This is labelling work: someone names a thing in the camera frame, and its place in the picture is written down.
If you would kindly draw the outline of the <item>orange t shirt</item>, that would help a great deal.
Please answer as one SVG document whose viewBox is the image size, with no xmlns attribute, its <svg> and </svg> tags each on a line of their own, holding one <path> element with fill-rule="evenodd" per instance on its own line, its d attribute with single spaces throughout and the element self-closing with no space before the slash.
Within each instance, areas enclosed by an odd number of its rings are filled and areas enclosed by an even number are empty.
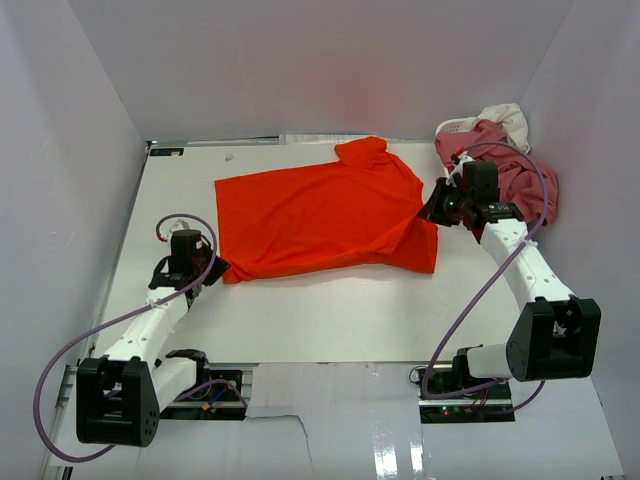
<svg viewBox="0 0 640 480">
<path fill-rule="evenodd" d="M 378 137 L 334 152 L 329 163 L 215 181 L 225 283 L 364 264 L 435 272 L 438 228 L 418 216 L 419 177 Z"/>
</svg>

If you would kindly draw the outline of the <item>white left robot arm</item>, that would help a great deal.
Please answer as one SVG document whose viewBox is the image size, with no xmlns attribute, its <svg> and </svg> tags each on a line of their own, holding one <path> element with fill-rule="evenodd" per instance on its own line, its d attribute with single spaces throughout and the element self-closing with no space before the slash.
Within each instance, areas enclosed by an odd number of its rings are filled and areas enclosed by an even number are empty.
<svg viewBox="0 0 640 480">
<path fill-rule="evenodd" d="M 173 233 L 169 245 L 170 254 L 152 274 L 147 310 L 100 357 L 78 368 L 76 436 L 84 444 L 146 447 L 171 402 L 182 393 L 199 399 L 210 390 L 206 354 L 168 352 L 165 344 L 202 289 L 217 282 L 229 263 L 196 229 Z"/>
</svg>

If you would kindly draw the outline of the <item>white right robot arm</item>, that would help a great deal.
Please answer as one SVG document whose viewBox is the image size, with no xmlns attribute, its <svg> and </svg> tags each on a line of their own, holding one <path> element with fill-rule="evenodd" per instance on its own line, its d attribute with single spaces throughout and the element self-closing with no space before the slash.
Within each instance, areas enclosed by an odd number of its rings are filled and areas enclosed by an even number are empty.
<svg viewBox="0 0 640 480">
<path fill-rule="evenodd" d="M 453 390 L 472 399 L 488 379 L 520 382 L 584 378 L 595 360 L 601 310 L 579 298 L 548 265 L 528 237 L 513 203 L 500 199 L 495 164 L 467 154 L 437 180 L 419 216 L 440 226 L 463 225 L 493 258 L 520 316 L 503 344 L 471 347 L 457 355 L 463 366 L 451 374 Z"/>
</svg>

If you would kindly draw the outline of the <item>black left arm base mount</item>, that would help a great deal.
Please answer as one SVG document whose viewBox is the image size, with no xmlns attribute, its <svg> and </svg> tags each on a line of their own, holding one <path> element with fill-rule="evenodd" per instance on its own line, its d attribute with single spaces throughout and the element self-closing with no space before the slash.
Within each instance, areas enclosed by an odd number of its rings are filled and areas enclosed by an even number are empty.
<svg viewBox="0 0 640 480">
<path fill-rule="evenodd" d="M 186 364 L 160 367 L 152 377 L 161 419 L 245 419 L 251 396 L 251 369 L 209 364 L 197 373 Z"/>
</svg>

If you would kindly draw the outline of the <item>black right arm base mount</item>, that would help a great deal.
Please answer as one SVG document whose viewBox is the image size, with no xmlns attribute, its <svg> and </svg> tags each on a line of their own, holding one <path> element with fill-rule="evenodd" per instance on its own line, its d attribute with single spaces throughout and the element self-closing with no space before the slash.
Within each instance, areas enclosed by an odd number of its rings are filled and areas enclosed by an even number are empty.
<svg viewBox="0 0 640 480">
<path fill-rule="evenodd" d="M 422 394 L 421 384 L 426 365 L 414 366 L 408 374 L 409 382 L 418 389 L 419 414 L 422 425 L 456 425 L 507 423 L 515 421 L 511 389 L 503 383 L 489 388 L 463 393 L 452 398 L 427 398 Z M 489 379 L 475 379 L 451 362 L 439 363 L 428 381 L 431 395 L 470 389 L 488 383 Z"/>
</svg>

